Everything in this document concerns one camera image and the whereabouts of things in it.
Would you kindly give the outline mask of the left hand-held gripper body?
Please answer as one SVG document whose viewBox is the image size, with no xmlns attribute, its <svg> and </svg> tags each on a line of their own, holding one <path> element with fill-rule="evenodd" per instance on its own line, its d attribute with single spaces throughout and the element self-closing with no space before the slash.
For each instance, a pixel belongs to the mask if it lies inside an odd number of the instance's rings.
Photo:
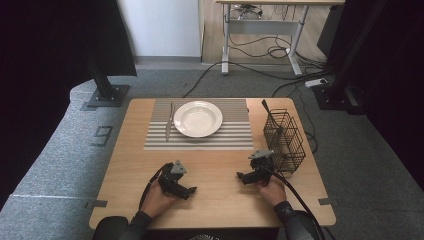
<svg viewBox="0 0 424 240">
<path fill-rule="evenodd" d="M 179 160 L 166 163 L 159 176 L 159 184 L 164 193 L 171 194 L 173 192 L 182 191 L 183 187 L 178 181 L 184 176 L 186 169 Z"/>
</svg>

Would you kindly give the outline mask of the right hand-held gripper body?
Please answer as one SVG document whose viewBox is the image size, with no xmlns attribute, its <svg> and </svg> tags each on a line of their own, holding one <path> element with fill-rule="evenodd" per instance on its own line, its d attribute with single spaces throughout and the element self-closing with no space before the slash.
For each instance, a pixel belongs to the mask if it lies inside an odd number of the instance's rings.
<svg viewBox="0 0 424 240">
<path fill-rule="evenodd" d="M 257 173 L 257 178 L 263 178 L 266 182 L 269 181 L 274 171 L 273 154 L 272 150 L 256 150 L 249 156 L 250 166 Z"/>
</svg>

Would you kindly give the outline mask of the person's left hand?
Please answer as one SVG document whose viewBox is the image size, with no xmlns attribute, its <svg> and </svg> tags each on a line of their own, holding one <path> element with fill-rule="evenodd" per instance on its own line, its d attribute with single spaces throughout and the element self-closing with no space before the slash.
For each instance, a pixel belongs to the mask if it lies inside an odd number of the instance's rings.
<svg viewBox="0 0 424 240">
<path fill-rule="evenodd" d="M 158 181 L 154 180 L 141 204 L 140 211 L 151 218 L 155 218 L 176 202 L 177 198 L 164 194 Z"/>
</svg>

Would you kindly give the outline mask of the person's right hand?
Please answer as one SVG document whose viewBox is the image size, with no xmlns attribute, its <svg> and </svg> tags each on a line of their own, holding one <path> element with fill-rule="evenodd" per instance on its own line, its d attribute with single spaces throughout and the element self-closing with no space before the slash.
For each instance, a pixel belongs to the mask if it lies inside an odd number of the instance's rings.
<svg viewBox="0 0 424 240">
<path fill-rule="evenodd" d="M 257 182 L 255 186 L 262 198 L 272 207 L 287 200 L 284 184 L 275 176 L 271 176 L 268 182 Z"/>
</svg>

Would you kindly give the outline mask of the grey striped placemat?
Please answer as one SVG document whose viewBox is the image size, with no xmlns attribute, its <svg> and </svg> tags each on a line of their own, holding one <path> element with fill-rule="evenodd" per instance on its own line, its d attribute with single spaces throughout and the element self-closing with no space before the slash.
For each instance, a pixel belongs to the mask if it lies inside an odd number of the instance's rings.
<svg viewBox="0 0 424 240">
<path fill-rule="evenodd" d="M 216 105 L 223 114 L 221 127 L 212 135 L 192 138 L 171 127 L 169 141 L 165 141 L 165 128 L 170 115 L 170 103 L 176 110 L 185 103 L 206 101 Z M 247 103 L 244 99 L 160 99 L 156 100 L 144 143 L 145 150 L 191 151 L 191 150 L 252 150 L 253 140 Z"/>
</svg>

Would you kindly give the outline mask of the silver table knife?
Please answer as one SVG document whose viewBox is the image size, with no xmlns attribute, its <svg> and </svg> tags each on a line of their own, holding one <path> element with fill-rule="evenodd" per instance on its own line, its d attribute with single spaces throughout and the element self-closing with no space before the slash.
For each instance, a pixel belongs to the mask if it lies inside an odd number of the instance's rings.
<svg viewBox="0 0 424 240">
<path fill-rule="evenodd" d="M 168 142 L 169 138 L 170 138 L 170 132 L 171 132 L 171 127 L 173 124 L 173 118 L 174 118 L 174 114 L 175 114 L 175 103 L 171 102 L 170 103 L 170 115 L 166 124 L 166 128 L 165 128 L 165 141 Z"/>
</svg>

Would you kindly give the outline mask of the white round plate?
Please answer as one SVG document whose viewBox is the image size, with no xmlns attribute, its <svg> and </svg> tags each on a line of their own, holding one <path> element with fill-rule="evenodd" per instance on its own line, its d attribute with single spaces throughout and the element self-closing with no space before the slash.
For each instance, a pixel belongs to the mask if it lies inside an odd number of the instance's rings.
<svg viewBox="0 0 424 240">
<path fill-rule="evenodd" d="M 214 104 L 192 101 L 180 106 L 173 116 L 175 128 L 183 135 L 202 138 L 214 134 L 223 123 L 223 114 Z"/>
</svg>

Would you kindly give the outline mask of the white power strip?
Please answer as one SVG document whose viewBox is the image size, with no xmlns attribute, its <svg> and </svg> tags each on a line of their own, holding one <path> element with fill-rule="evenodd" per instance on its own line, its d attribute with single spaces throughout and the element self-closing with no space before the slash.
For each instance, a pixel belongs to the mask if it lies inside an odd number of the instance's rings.
<svg viewBox="0 0 424 240">
<path fill-rule="evenodd" d="M 328 81 L 325 78 L 315 79 L 315 80 L 309 80 L 305 82 L 305 87 L 310 88 L 313 86 L 323 85 L 327 84 Z"/>
</svg>

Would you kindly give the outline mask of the black metal stand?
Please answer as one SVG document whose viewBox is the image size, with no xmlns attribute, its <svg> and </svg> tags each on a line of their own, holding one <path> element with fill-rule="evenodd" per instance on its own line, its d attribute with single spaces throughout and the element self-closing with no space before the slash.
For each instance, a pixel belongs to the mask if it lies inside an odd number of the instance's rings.
<svg viewBox="0 0 424 240">
<path fill-rule="evenodd" d="M 86 51 L 86 66 L 96 84 L 96 90 L 90 100 L 82 105 L 81 111 L 95 111 L 100 107 L 121 107 L 129 86 L 112 85 L 89 50 Z"/>
<path fill-rule="evenodd" d="M 344 30 L 351 30 L 350 38 L 340 54 L 328 65 L 331 78 L 334 82 L 327 86 L 313 87 L 313 93 L 321 110 L 346 111 L 352 115 L 363 113 L 363 96 L 361 88 L 351 79 L 354 63 L 359 61 L 360 50 L 372 30 L 378 16 L 384 8 L 387 0 L 355 0 L 356 2 L 367 3 L 367 13 L 357 24 L 356 29 L 344 27 Z"/>
</svg>

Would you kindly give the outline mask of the black curtain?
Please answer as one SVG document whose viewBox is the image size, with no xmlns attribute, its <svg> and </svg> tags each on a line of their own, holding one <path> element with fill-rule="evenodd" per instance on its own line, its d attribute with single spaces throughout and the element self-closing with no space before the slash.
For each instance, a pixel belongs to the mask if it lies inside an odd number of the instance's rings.
<svg viewBox="0 0 424 240">
<path fill-rule="evenodd" d="M 325 69 L 361 23 L 367 3 L 331 6 L 318 47 Z M 424 0 L 387 0 L 367 36 L 351 79 L 362 109 L 424 190 Z"/>
<path fill-rule="evenodd" d="M 73 87 L 136 74 L 118 0 L 0 0 L 0 210 L 49 141 Z"/>
</svg>

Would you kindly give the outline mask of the white desk frame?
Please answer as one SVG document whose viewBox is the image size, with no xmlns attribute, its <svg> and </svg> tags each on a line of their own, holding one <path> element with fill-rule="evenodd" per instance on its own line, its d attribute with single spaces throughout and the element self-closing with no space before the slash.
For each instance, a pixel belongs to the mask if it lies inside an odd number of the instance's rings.
<svg viewBox="0 0 424 240">
<path fill-rule="evenodd" d="M 223 13 L 223 30 L 224 45 L 221 61 L 221 73 L 227 75 L 229 73 L 229 38 L 232 34 L 242 35 L 288 35 L 292 37 L 290 47 L 285 51 L 289 63 L 296 76 L 301 76 L 302 71 L 296 57 L 296 50 L 300 40 L 300 36 L 306 21 L 310 6 L 328 5 L 340 6 L 345 0 L 215 0 L 216 3 L 222 4 Z M 285 20 L 234 20 L 230 17 L 231 6 L 234 4 L 251 4 L 251 5 L 294 5 L 302 6 L 303 12 L 297 21 Z"/>
</svg>

